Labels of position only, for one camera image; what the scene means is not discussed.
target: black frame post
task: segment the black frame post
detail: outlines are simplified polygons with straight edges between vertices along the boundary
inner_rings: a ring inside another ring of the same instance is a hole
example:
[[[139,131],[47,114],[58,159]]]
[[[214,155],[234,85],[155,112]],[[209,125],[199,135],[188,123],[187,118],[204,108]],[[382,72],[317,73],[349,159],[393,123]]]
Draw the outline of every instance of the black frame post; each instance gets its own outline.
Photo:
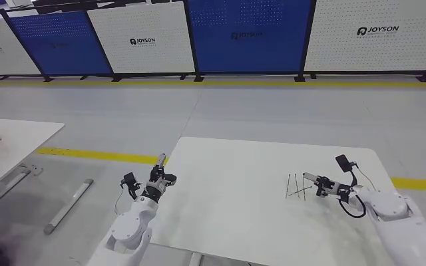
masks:
[[[300,62],[299,74],[298,76],[294,77],[294,81],[296,82],[305,81],[304,72],[305,72],[306,57],[308,56],[309,41],[311,38],[312,26],[314,24],[314,15],[315,15],[316,5],[317,5],[317,0],[311,0],[311,6],[309,9],[309,14],[308,14],[308,24],[306,25],[304,49],[302,51],[302,61]]]
[[[27,54],[29,55],[29,57],[31,58],[31,60],[33,61],[34,65],[37,67],[37,69],[39,69],[41,76],[43,76],[43,78],[45,79],[44,82],[51,82],[53,80],[53,78],[49,77],[48,75],[46,75],[46,73],[43,72],[43,69],[41,69],[41,66],[39,65],[39,63],[37,62],[37,60],[35,60],[34,56],[30,53],[29,48],[25,45],[23,39],[19,36],[15,26],[13,25],[12,21],[10,20],[9,15],[7,14],[6,10],[4,9],[0,9],[0,14],[1,16],[4,18],[6,24],[9,26],[9,28],[11,29],[11,31],[13,32],[13,34],[16,36],[16,38],[18,39],[19,43],[22,45],[22,47],[24,48],[25,52],[27,52]]]
[[[191,44],[191,51],[192,51],[192,60],[194,61],[194,69],[195,69],[194,82],[202,82],[204,78],[201,76],[200,68],[198,66],[198,59],[197,59],[197,53],[195,49],[195,42],[194,42],[194,33],[192,31],[192,24],[191,24],[191,18],[189,13],[189,2],[188,0],[182,0],[182,2],[184,2],[186,24],[188,26],[188,35],[189,35],[189,41]]]
[[[109,63],[107,54],[105,53],[104,47],[102,46],[102,43],[101,43],[101,40],[99,40],[99,37],[98,37],[96,30],[95,30],[95,27],[93,26],[93,23],[91,21],[91,18],[89,17],[89,14],[87,13],[87,9],[84,9],[83,13],[85,14],[85,17],[87,19],[87,23],[89,24],[89,27],[91,28],[91,30],[93,32],[93,36],[95,36],[96,42],[98,43],[98,46],[100,47],[102,56],[104,57],[106,63],[108,64],[109,73],[110,73],[110,75],[114,76],[114,71],[112,69],[111,63]]]
[[[426,71],[423,73],[422,76],[416,76],[416,79],[420,82],[426,82]]]

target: black wire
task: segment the black wire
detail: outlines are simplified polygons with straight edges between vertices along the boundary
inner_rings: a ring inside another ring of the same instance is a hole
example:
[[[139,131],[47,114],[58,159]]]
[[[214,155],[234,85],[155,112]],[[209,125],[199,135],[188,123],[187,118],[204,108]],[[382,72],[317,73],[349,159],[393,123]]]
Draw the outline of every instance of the black wire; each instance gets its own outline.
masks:
[[[352,170],[350,171],[351,175],[352,175],[352,183],[351,183],[351,187],[356,186],[358,184],[358,180],[355,177],[355,174],[352,172]]]
[[[342,202],[341,202],[341,200],[339,199],[339,204],[340,204],[340,207],[346,212],[346,214],[348,214],[350,217],[352,217],[352,218],[362,218],[362,217],[364,217],[365,216],[365,214],[367,213],[367,209],[365,208],[365,204],[362,202],[362,200],[358,197],[358,195],[355,195],[355,197],[359,200],[359,202],[361,203],[361,205],[362,205],[362,214],[361,215],[358,215],[358,216],[356,216],[356,215],[354,215],[354,214],[352,214],[352,213],[350,213],[350,212],[348,212],[347,211],[347,209],[345,208],[345,206],[343,206],[343,204],[342,204]]]

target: metal rod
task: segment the metal rod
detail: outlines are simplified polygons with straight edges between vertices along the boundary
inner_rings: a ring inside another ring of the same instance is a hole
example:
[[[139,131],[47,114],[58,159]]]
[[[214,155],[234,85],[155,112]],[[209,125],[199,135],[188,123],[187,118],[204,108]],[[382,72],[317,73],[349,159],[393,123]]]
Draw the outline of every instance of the metal rod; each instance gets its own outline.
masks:
[[[87,188],[93,183],[92,179],[86,179],[86,181],[81,185],[81,187],[75,192],[72,200],[65,205],[59,213],[52,219],[52,221],[46,225],[45,227],[45,235],[50,235],[53,230],[55,230],[56,226],[62,221],[62,219],[66,216],[68,211],[74,206],[74,204],[79,200],[79,198],[83,195],[83,193],[87,190]]]
[[[306,193],[305,193],[305,178],[302,178],[303,183],[304,183],[304,201],[306,201]]]
[[[295,181],[296,181],[296,190],[297,190],[297,194],[298,194],[298,197],[300,198],[300,195],[299,195],[299,188],[298,188],[298,177],[296,176],[296,173],[294,173],[294,179],[295,179]]]
[[[290,195],[289,195],[289,197],[291,196],[291,195],[294,195],[294,194],[299,194],[299,192],[305,192],[305,190],[307,190],[308,188],[312,188],[312,186],[310,186],[310,187],[307,187],[307,188],[304,188],[304,189],[302,189],[302,190],[299,190],[299,191],[296,191],[296,192],[294,192],[294,193],[291,193]]]
[[[287,194],[288,194],[288,185],[290,184],[290,174],[288,174],[288,179],[287,179],[287,191],[286,191],[286,198],[287,198]]]
[[[189,261],[189,266],[200,266],[202,255],[199,253],[193,253],[191,255],[191,260]]]

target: yellow floor line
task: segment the yellow floor line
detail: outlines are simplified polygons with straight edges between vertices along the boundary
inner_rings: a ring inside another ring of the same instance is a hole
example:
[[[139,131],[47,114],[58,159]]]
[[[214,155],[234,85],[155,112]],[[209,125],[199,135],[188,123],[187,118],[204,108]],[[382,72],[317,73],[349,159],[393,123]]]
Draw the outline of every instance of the yellow floor line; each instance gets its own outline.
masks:
[[[123,80],[120,82],[54,80],[52,82],[2,80],[0,86],[326,86],[326,87],[426,87],[426,82],[327,82],[327,81],[215,81],[193,82],[189,80]]]
[[[39,148],[38,154],[58,155],[68,157],[78,157],[96,160],[134,162],[138,164],[155,164],[158,156],[138,155],[138,154],[116,154],[112,152],[96,152],[92,150],[71,150],[60,148]]]
[[[412,178],[391,178],[396,188],[406,190],[426,190],[426,180]]]
[[[96,152],[92,150],[72,150],[61,148],[39,148],[36,153],[45,155],[58,155],[68,157],[78,157],[86,159],[132,162],[138,164],[155,164],[157,156],[138,154],[116,154],[112,152]],[[391,178],[396,188],[406,190],[426,190],[426,180],[411,178]]]

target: thin metal stick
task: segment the thin metal stick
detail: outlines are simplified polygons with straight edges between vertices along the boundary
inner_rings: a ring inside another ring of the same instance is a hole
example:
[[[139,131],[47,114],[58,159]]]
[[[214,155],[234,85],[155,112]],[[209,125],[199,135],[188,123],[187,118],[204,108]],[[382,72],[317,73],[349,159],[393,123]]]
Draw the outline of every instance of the thin metal stick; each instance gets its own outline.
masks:
[[[294,195],[294,194],[298,194],[299,192],[304,192],[305,190],[307,190],[308,188],[312,188],[312,186],[310,186],[310,187],[307,187],[307,188],[304,188],[304,189],[302,189],[302,190],[299,190],[299,191],[297,191],[297,192],[294,192],[294,193],[291,193],[290,195],[289,195],[289,197],[291,196],[291,195]]]
[[[297,190],[297,194],[298,194],[298,197],[300,198],[300,195],[299,195],[299,188],[298,188],[298,178],[297,178],[297,176],[296,176],[296,173],[294,173],[294,179],[295,179],[295,181],[296,181],[296,190]]]
[[[306,193],[305,193],[305,178],[302,176],[302,180],[304,182],[304,201],[306,201]]]
[[[287,198],[287,194],[288,194],[288,184],[290,184],[290,174],[288,174],[286,198]]]

